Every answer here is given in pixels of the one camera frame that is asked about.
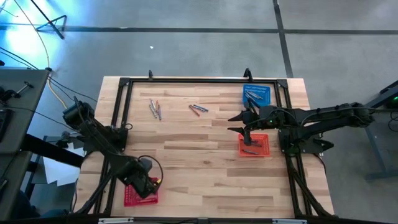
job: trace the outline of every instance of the cable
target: cable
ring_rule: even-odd
[[[86,129],[90,132],[90,136],[92,136],[93,138],[95,138],[95,140],[98,142],[98,144],[102,145],[101,141],[98,140],[98,138],[91,132],[91,130],[89,129],[89,127],[88,127],[87,124],[85,123],[85,120],[83,119],[83,116],[81,115],[81,111],[80,111],[80,108],[79,108],[79,104],[78,104],[77,97],[74,96],[73,99],[75,100],[75,105],[76,105],[76,108],[77,108],[77,112],[78,112],[78,114],[79,114],[79,117],[80,117],[80,119],[81,119],[81,122],[85,124]],[[95,200],[97,200],[97,198],[98,198],[99,192],[97,192],[97,190],[100,189],[100,190],[102,191],[101,186],[103,186],[103,188],[105,188],[106,184],[108,184],[108,182],[111,180],[111,178],[112,178],[113,175],[114,175],[114,174],[112,174],[112,171],[109,170],[109,172],[107,173],[106,177],[103,179],[102,182],[100,182],[100,183],[98,184],[96,190],[95,190],[94,193],[91,195],[91,197],[86,201],[86,203],[84,204],[84,206],[81,207],[81,208],[79,209],[79,211],[78,211],[79,213],[81,213],[81,212],[88,212],[88,211],[85,211],[86,208],[87,208],[88,206],[90,206],[90,204],[92,203],[92,201],[95,201]]]
[[[69,213],[73,213],[75,206],[76,206],[76,202],[77,202],[77,180],[75,182],[75,202],[73,202],[73,199],[70,202],[70,212]]]
[[[18,17],[18,16],[16,16],[16,15],[14,15],[13,13],[11,13],[11,12],[5,10],[3,7],[0,7],[0,9],[4,10],[6,13],[8,13],[8,14],[14,16],[14,17]]]
[[[325,174],[326,174],[326,165],[325,162],[323,161],[323,159],[317,154],[317,153],[313,153],[313,155],[319,159],[319,161],[322,163],[323,165],[323,169],[325,170]]]
[[[99,183],[97,188],[95,188],[93,194],[90,196],[90,198],[85,202],[85,204],[76,212],[77,214],[88,214],[90,212],[91,207],[94,205],[94,202],[97,200],[98,196],[103,193],[103,190],[105,189],[106,185],[108,182],[111,180],[112,176],[114,173],[109,171],[104,180]]]
[[[101,143],[101,141],[91,132],[91,130],[89,129],[88,125],[85,123],[85,120],[84,120],[83,116],[81,115],[81,111],[80,111],[80,108],[79,108],[79,106],[78,106],[77,97],[74,96],[73,99],[75,100],[75,105],[76,105],[76,108],[77,108],[77,112],[78,112],[78,114],[79,114],[79,117],[80,117],[80,119],[81,119],[81,122],[82,122],[83,124],[85,124],[86,129],[87,129],[88,132],[90,133],[90,136],[93,137],[93,138],[95,139],[95,141],[97,141],[98,144],[100,144],[103,148],[105,148],[105,146],[104,146],[104,145]],[[103,139],[104,139],[104,141],[105,141],[106,144],[111,145],[111,143],[110,143],[105,137],[104,137]],[[114,155],[114,156],[121,156],[121,157],[126,156],[126,155],[122,155],[122,154],[116,154],[116,153],[111,152],[111,151],[108,151],[108,153],[110,153],[110,154],[112,154],[112,155]]]
[[[313,114],[310,114],[310,115],[306,116],[302,120],[300,125],[303,126],[305,124],[306,120],[309,119],[310,117],[314,116],[314,115],[325,114],[325,113],[330,113],[330,112],[340,112],[340,111],[345,111],[345,110],[376,110],[376,109],[358,107],[358,108],[343,108],[343,109],[337,109],[337,110],[333,110],[333,111],[324,111],[324,112],[319,112],[319,113],[313,113]]]
[[[75,90],[72,90],[72,89],[70,89],[70,88],[68,88],[68,87],[66,87],[66,86],[64,86],[64,85],[62,85],[61,83],[57,82],[57,81],[56,81],[55,79],[53,79],[52,77],[49,77],[49,79],[51,79],[51,80],[54,81],[56,84],[58,84],[58,85],[60,85],[60,86],[62,86],[62,87],[64,87],[64,88],[66,88],[66,89],[69,90],[69,91],[72,91],[72,92],[74,92],[74,93],[76,93],[76,94],[78,94],[78,95],[80,95],[80,96],[87,97],[87,98],[89,98],[89,99],[91,99],[91,100],[97,102],[96,100],[94,100],[93,98],[91,98],[91,97],[89,97],[89,96],[86,96],[86,95],[84,95],[84,94],[82,94],[82,93],[79,93],[79,92],[77,92],[77,91],[75,91]]]
[[[390,130],[393,131],[393,132],[398,132],[398,129],[393,129],[393,128],[391,127],[391,123],[392,123],[393,121],[398,121],[398,115],[395,116],[395,117],[392,117],[392,114],[393,114],[393,112],[390,113],[390,118],[391,118],[391,120],[388,122],[388,129],[390,129]]]
[[[13,58],[12,56],[10,56],[10,55],[8,55],[8,54],[6,54],[6,53],[4,53],[4,52],[0,52],[0,53],[2,53],[2,54],[4,54],[4,55],[6,55],[6,56],[8,56],[8,57],[10,57],[10,58],[12,58],[12,59],[14,59],[15,61],[17,61],[17,62],[19,62],[19,63],[22,63],[22,64],[26,65],[26,67],[28,67],[28,68],[34,69],[34,68],[30,67],[28,64],[26,64],[26,63],[24,63],[24,62],[21,62],[21,61],[19,61],[19,60]]]
[[[72,131],[76,131],[76,130],[74,130],[73,128],[67,126],[66,124],[63,124],[63,123],[61,123],[61,122],[58,122],[58,121],[56,121],[56,120],[54,120],[54,119],[52,119],[52,118],[49,118],[48,116],[46,116],[46,115],[44,115],[44,114],[41,114],[41,113],[39,113],[39,112],[37,112],[37,111],[31,110],[31,109],[28,109],[28,108],[20,108],[20,107],[16,107],[16,106],[5,106],[5,108],[15,108],[15,109],[21,109],[21,110],[31,111],[31,112],[33,112],[33,113],[37,113],[37,114],[39,114],[39,115],[41,115],[41,116],[43,116],[43,117],[49,119],[49,120],[51,120],[51,121],[53,121],[53,122],[55,122],[55,123],[61,124],[62,126],[65,126],[66,128],[71,129]]]
[[[67,105],[65,104],[65,102],[64,102],[64,101],[56,94],[56,92],[52,89],[51,83],[50,83],[50,78],[51,78],[51,76],[50,76],[50,71],[49,71],[48,79],[47,79],[47,84],[49,85],[49,89],[50,89],[50,91],[52,92],[52,94],[54,94],[54,96],[61,102],[62,106],[63,106],[65,109],[67,109],[68,107],[67,107]]]
[[[6,52],[8,52],[8,53],[10,53],[10,54],[12,54],[12,55],[18,57],[19,59],[21,59],[21,60],[23,60],[24,62],[28,63],[30,66],[28,66],[27,64],[25,64],[25,63],[23,63],[23,62],[20,62],[20,61],[16,60],[15,58],[11,57],[10,55],[7,55],[8,57],[14,59],[15,61],[17,61],[17,62],[19,62],[19,63],[23,63],[24,65],[28,66],[28,67],[31,68],[31,69],[34,68],[34,69],[38,70],[38,68],[37,68],[36,66],[32,65],[30,62],[28,62],[27,60],[23,59],[22,57],[20,57],[20,56],[14,54],[14,53],[12,53],[12,52],[10,52],[10,51],[8,51],[8,50],[2,48],[2,47],[0,47],[0,49],[2,49],[2,50],[4,50],[4,51],[6,51]],[[55,82],[55,83],[58,83],[58,85],[60,85],[60,86],[62,86],[62,87],[64,87],[64,88],[66,88],[67,90],[70,90],[70,91],[72,91],[72,92],[74,92],[74,93],[76,93],[76,94],[78,94],[78,95],[87,97],[87,98],[89,98],[89,99],[91,99],[91,100],[97,102],[96,100],[94,100],[93,98],[91,98],[91,97],[89,97],[89,96],[86,96],[86,95],[84,95],[84,94],[82,94],[82,93],[79,93],[79,92],[77,92],[77,91],[75,91],[75,90],[72,90],[71,88],[66,87],[65,85],[62,85],[61,83],[59,83],[58,81],[56,81],[55,79],[53,79],[51,76],[49,76],[49,79],[51,79],[51,81],[50,81],[51,84],[55,85],[55,86],[56,86],[57,88],[59,88],[60,90],[61,90],[61,88],[60,88],[59,86],[57,86],[56,84],[54,84],[54,82]]]
[[[151,159],[153,159],[153,160],[159,165],[160,173],[161,173],[161,178],[160,178],[160,183],[159,183],[159,185],[158,185],[157,188],[156,188],[156,190],[158,190],[158,189],[160,188],[160,185],[162,185],[162,182],[163,182],[163,168],[162,168],[162,166],[160,165],[160,162],[159,162],[157,159],[153,158],[152,156],[148,156],[148,155],[139,156],[139,157],[138,157],[138,160],[139,160],[140,158],[143,158],[143,157],[151,158]]]
[[[12,53],[12,52],[10,52],[10,51],[8,51],[8,50],[2,48],[2,47],[0,47],[0,49],[3,50],[3,51],[5,51],[5,52],[7,52],[7,53],[9,53],[9,54],[12,54],[13,56],[15,56],[15,57],[17,57],[17,58],[19,58],[19,59],[21,59],[21,60],[23,60],[24,62],[28,63],[30,66],[34,67],[35,69],[38,69],[36,66],[32,65],[30,62],[28,62],[27,60],[21,58],[20,56],[18,56],[18,55],[16,55],[16,54],[14,54],[14,53]]]
[[[289,116],[291,116],[291,117],[294,119],[294,121],[297,123],[297,125],[299,125],[299,122],[296,120],[296,118],[295,118],[290,112],[288,112],[288,111],[286,111],[286,110],[283,110],[283,109],[274,109],[274,110],[272,110],[272,111],[268,114],[268,116],[266,116],[265,118],[260,118],[260,119],[257,119],[257,120],[255,120],[255,121],[252,121],[252,122],[250,122],[250,123],[249,123],[248,125],[246,125],[246,126],[249,126],[249,125],[254,124],[254,123],[257,123],[257,122],[259,122],[259,121],[264,121],[264,120],[268,119],[268,118],[272,115],[272,113],[275,112],[275,111],[283,111],[284,113],[286,113],[286,114],[288,114]]]
[[[54,84],[52,81],[50,81],[50,83],[52,83],[55,87],[57,87],[59,90],[61,90],[61,92],[64,93],[70,100],[74,101],[74,100],[72,99],[72,97],[70,97],[70,96],[68,95],[68,93],[66,93],[63,89],[61,89],[61,87],[59,87],[58,85]]]
[[[24,13],[26,19],[29,21],[29,23],[31,24],[31,26],[33,27],[33,29],[36,31],[36,34],[39,36],[40,41],[42,42],[43,48],[45,50],[45,54],[47,56],[47,67],[50,68],[50,58],[49,58],[49,53],[47,52],[47,48],[44,44],[44,41],[42,39],[42,36],[40,36],[39,32],[37,31],[37,29],[35,28],[35,26],[33,25],[32,21],[30,21],[29,17],[27,17],[25,11],[22,9],[22,7],[18,4],[17,0],[14,0],[14,2],[17,4],[18,8],[22,11],[22,13]],[[61,104],[63,105],[63,107],[65,109],[67,109],[67,106],[65,104],[65,102],[56,94],[56,92],[52,89],[51,87],[51,83],[50,83],[50,71],[49,71],[49,78],[47,79],[47,84],[49,85],[49,89],[50,91],[54,94],[54,96],[61,102]]]

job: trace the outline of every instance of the concrete floor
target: concrete floor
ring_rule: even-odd
[[[28,0],[19,2],[35,24],[45,22]],[[277,28],[272,0],[37,0],[37,4],[50,18],[66,14],[68,26]],[[398,29],[394,0],[279,0],[279,4],[285,29]],[[3,11],[0,22],[27,23],[13,1],[5,9],[19,17]],[[240,77],[249,67],[255,77],[286,77],[278,34],[66,32],[65,40],[60,40],[46,32],[42,37],[53,77],[93,98],[98,97],[103,76],[147,75],[149,69],[154,75]],[[312,108],[365,103],[397,80],[398,35],[287,34],[286,39],[293,75],[305,79]],[[29,26],[0,30],[0,46],[37,67],[47,66],[44,50]],[[3,55],[0,60],[23,66]],[[62,121],[63,107],[47,87],[37,111]],[[379,120],[373,126],[384,155],[391,159],[389,166],[394,166],[396,133],[388,131],[385,117]],[[35,116],[29,133],[56,136],[64,129]],[[379,171],[364,130],[343,128],[325,133],[325,139],[335,143],[325,153],[335,213],[398,223],[398,179],[364,180],[366,174]],[[67,187],[68,191],[37,187],[32,203],[43,212],[53,206],[68,208],[73,186]],[[59,197],[60,192],[69,192],[70,197]]]

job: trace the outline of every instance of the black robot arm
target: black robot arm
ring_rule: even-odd
[[[284,152],[297,152],[299,146],[306,140],[312,139],[312,143],[321,146],[320,149],[310,149],[308,152],[323,152],[333,144],[320,140],[317,135],[336,128],[345,126],[366,127],[374,121],[371,113],[373,108],[364,108],[359,103],[342,104],[329,108],[315,110],[278,108],[276,106],[259,107],[256,113],[249,99],[245,105],[246,110],[229,121],[242,121],[244,128],[228,128],[244,136],[244,143],[251,145],[250,132],[257,129],[279,129],[279,140]]]
[[[126,128],[103,126],[94,118],[94,110],[88,103],[75,99],[75,104],[63,112],[65,122],[82,135],[85,148],[99,151],[110,163],[110,170],[105,178],[106,182],[116,176],[124,185],[132,185],[142,198],[156,193],[159,183],[152,181],[148,172],[152,169],[152,162],[145,158],[136,158],[123,154],[127,140]],[[93,198],[87,201],[81,213],[90,211],[95,203],[97,192],[102,192],[106,183],[100,183]]]

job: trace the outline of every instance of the red basket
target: red basket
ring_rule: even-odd
[[[271,155],[269,152],[268,134],[251,134],[250,137],[252,141],[257,141],[256,144],[261,145],[261,147],[254,145],[251,146],[245,145],[243,143],[243,136],[240,134],[238,137],[240,156],[264,157]]]
[[[124,187],[124,206],[131,207],[131,206],[138,206],[138,205],[154,205],[158,202],[158,195],[157,192],[154,195],[150,195],[146,198],[141,198],[134,187],[131,185]]]

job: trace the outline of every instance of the blue plastic crate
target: blue plastic crate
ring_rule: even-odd
[[[252,91],[262,97],[261,100],[253,97],[254,101],[258,103],[258,105],[267,106],[271,104],[271,88],[269,88],[269,86],[244,84],[242,93],[243,104],[248,101],[248,98],[244,95],[246,91]]]

